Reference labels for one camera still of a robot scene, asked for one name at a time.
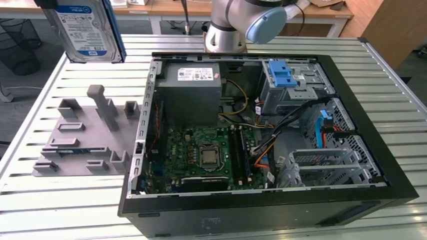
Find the slatted metal surface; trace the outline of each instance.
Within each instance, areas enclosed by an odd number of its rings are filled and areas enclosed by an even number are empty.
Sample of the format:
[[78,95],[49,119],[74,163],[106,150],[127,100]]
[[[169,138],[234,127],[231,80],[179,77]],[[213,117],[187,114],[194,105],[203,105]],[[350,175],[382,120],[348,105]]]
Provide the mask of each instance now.
[[[61,116],[62,98],[86,97],[91,84],[106,86],[117,105],[143,101],[151,53],[202,52],[201,36],[125,35],[127,63],[70,64],[63,57],[0,162],[0,237],[6,239],[143,239],[118,205],[123,176],[31,176],[41,149]],[[330,55],[420,194],[404,206],[384,209],[348,226],[226,234],[209,239],[426,239],[427,115],[369,45],[353,38],[278,37],[249,44],[251,53]]]

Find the blue drive bay bracket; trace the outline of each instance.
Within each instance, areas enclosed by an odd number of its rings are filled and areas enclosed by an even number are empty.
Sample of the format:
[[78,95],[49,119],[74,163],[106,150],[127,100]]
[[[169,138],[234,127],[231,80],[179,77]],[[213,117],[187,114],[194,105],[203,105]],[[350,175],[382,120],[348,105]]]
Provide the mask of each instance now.
[[274,86],[283,88],[294,88],[298,86],[297,81],[293,78],[293,70],[290,69],[285,61],[270,61],[270,72],[274,79]]

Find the ram slot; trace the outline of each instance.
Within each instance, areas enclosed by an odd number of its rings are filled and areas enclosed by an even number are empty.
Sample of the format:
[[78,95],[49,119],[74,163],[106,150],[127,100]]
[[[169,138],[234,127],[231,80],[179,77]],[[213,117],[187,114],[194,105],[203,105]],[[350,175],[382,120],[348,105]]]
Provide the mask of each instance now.
[[233,180],[235,185],[243,185],[249,183],[246,166],[247,152],[245,151],[245,139],[242,136],[242,130],[231,127],[229,130],[229,147],[231,156]]

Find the sticker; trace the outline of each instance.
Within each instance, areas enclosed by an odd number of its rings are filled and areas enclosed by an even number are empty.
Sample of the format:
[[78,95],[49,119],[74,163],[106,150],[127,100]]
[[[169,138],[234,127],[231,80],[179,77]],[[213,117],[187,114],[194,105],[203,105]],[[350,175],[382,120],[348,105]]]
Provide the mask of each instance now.
[[273,182],[273,183],[275,182],[275,176],[273,175],[271,172],[267,173],[267,178],[269,178],[270,182]]
[[261,106],[255,107],[255,114],[262,115],[262,107]]
[[306,80],[305,75],[294,75],[294,80]]
[[213,68],[181,68],[178,70],[178,81],[214,81]]
[[59,154],[73,154],[75,151],[74,150],[58,150],[57,152]]
[[283,164],[286,162],[286,157],[285,156],[279,156],[277,163],[278,164]]
[[107,54],[101,22],[89,6],[61,5],[57,14],[77,51],[86,56]]
[[129,11],[130,14],[149,14],[147,11]]

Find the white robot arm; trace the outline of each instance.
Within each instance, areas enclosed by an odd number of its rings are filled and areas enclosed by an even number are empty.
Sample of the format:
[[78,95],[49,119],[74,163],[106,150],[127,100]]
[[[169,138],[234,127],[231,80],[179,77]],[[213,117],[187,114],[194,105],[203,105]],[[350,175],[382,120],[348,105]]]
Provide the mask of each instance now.
[[283,0],[215,0],[205,45],[214,53],[241,53],[246,39],[270,42],[288,21]]

